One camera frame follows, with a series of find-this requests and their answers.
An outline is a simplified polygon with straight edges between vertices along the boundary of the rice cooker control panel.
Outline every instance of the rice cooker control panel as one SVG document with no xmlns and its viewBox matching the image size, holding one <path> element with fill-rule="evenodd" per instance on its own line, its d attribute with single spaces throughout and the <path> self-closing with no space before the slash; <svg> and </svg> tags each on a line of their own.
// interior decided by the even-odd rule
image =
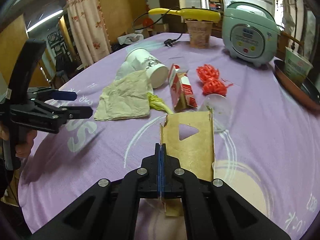
<svg viewBox="0 0 320 240">
<path fill-rule="evenodd" d="M 231 30 L 230 39 L 234 50 L 243 56 L 257 58 L 264 51 L 264 37 L 256 28 L 236 25 Z"/>
</svg>

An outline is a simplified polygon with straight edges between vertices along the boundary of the purple tablecloth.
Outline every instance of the purple tablecloth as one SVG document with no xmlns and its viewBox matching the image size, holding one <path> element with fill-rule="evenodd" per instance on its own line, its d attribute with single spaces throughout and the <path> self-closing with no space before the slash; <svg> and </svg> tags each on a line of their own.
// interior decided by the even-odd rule
<svg viewBox="0 0 320 240">
<path fill-rule="evenodd" d="M 162 46 L 176 33 L 163 33 L 117 51 L 70 80 L 64 90 L 78 98 L 69 105 L 97 108 L 127 51 L 145 47 L 163 63 L 185 57 L 196 101 L 201 84 L 196 68 L 211 64 L 234 83 L 227 98 L 233 107 L 229 130 L 215 134 L 214 176 L 224 179 L 292 238 L 299 239 L 319 212 L 320 118 L 309 114 L 277 83 L 272 63 L 265 70 L 233 60 L 221 39 L 211 37 L 210 49 L 193 49 L 184 34 L 172 48 Z M 155 90 L 172 108 L 169 87 Z M 64 101 L 52 101 L 61 106 Z M 59 134 L 39 132 L 22 171 L 19 202 L 32 232 L 38 230 L 101 178 L 123 178 L 154 153 L 159 123 L 165 114 L 151 110 L 140 119 L 98 122 L 72 120 Z M 185 239 L 183 218 L 168 219 L 161 205 L 141 200 L 136 239 Z"/>
</svg>

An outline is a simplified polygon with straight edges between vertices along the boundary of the red and white cardboard box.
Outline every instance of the red and white cardboard box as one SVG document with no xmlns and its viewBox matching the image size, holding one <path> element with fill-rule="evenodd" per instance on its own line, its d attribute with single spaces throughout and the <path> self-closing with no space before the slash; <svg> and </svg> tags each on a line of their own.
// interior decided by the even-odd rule
<svg viewBox="0 0 320 240">
<path fill-rule="evenodd" d="M 174 109 L 179 108 L 183 110 L 188 107 L 197 107 L 187 73 L 181 71 L 179 65 L 172 64 L 169 71 L 168 83 L 170 85 Z"/>
</svg>

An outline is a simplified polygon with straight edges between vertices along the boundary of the rice cooker handle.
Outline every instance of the rice cooker handle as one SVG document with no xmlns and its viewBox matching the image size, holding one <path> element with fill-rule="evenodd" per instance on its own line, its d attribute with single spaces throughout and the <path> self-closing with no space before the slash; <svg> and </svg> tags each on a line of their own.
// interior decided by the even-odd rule
<svg viewBox="0 0 320 240">
<path fill-rule="evenodd" d="M 262 11 L 266 17 L 271 20 L 271 21 L 275 21 L 275 19 L 273 18 L 273 16 L 265 9 L 265 8 L 262 8 L 261 6 L 259 5 L 255 5 L 253 3 L 249 3 L 249 2 L 233 2 L 231 3 L 228 8 L 237 8 L 239 5 L 248 5 L 248 6 L 251 6 L 251 7 L 254 7 L 254 8 L 257 8 L 258 10 Z"/>
</svg>

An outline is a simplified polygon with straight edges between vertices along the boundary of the triangular hole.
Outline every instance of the triangular hole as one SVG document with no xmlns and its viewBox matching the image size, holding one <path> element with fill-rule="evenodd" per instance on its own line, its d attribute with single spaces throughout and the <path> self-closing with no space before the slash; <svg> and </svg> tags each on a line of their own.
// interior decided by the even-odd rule
<svg viewBox="0 0 320 240">
<path fill-rule="evenodd" d="M 80 230 L 92 207 L 94 200 L 94 196 L 90 196 L 89 198 L 87 198 L 75 210 L 73 210 L 70 215 L 65 218 L 64 222 L 67 225 Z"/>
<path fill-rule="evenodd" d="M 179 123 L 179 140 L 180 141 L 187 139 L 198 132 L 199 130 L 195 127 L 192 127 L 190 125 L 186 125 L 183 123 Z"/>
<path fill-rule="evenodd" d="M 247 228 L 255 224 L 258 220 L 248 211 L 246 210 L 238 201 L 236 201 L 233 197 L 227 197 L 227 201 L 232 209 L 233 215 L 236 218 L 238 225 L 241 228 Z"/>
</svg>

